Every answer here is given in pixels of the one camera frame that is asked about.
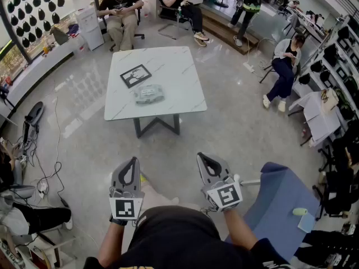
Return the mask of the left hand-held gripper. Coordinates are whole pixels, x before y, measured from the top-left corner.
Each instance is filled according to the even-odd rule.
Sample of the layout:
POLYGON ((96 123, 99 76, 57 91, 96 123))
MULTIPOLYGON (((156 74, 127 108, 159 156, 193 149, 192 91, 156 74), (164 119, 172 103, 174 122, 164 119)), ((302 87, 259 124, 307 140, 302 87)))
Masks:
POLYGON ((137 220, 145 197, 145 193, 139 191, 140 163, 138 158, 132 157, 120 164, 112 173, 111 183, 113 187, 109 189, 109 202, 112 217, 116 220, 137 220))

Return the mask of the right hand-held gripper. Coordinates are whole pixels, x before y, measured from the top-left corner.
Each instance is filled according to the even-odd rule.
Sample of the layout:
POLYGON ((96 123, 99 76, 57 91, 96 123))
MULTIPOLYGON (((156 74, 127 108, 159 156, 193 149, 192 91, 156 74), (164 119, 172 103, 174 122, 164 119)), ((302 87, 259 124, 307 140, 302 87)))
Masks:
POLYGON ((230 168, 224 159, 214 154, 198 152, 197 166, 204 183, 201 192, 214 212, 228 211, 243 201, 240 176, 230 174, 230 168))

